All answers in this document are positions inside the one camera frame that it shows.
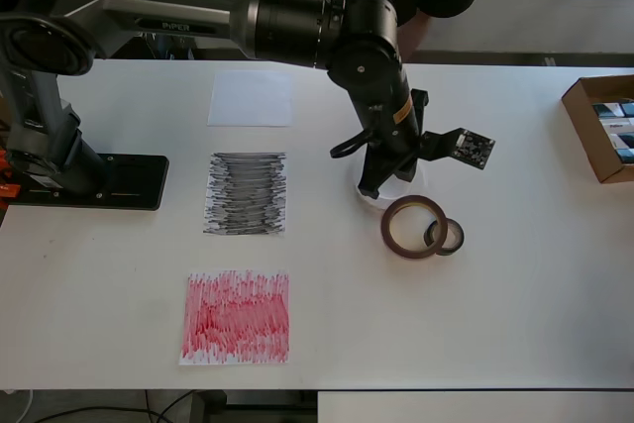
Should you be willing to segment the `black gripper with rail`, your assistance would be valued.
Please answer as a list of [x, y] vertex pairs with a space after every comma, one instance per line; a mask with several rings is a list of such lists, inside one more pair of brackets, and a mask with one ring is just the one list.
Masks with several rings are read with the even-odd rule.
[[375, 114], [365, 129], [368, 137], [359, 191], [369, 198], [378, 198], [380, 188], [391, 178], [410, 183], [418, 168], [422, 147], [422, 121], [428, 104], [428, 92], [412, 89], [396, 117], [386, 111]]

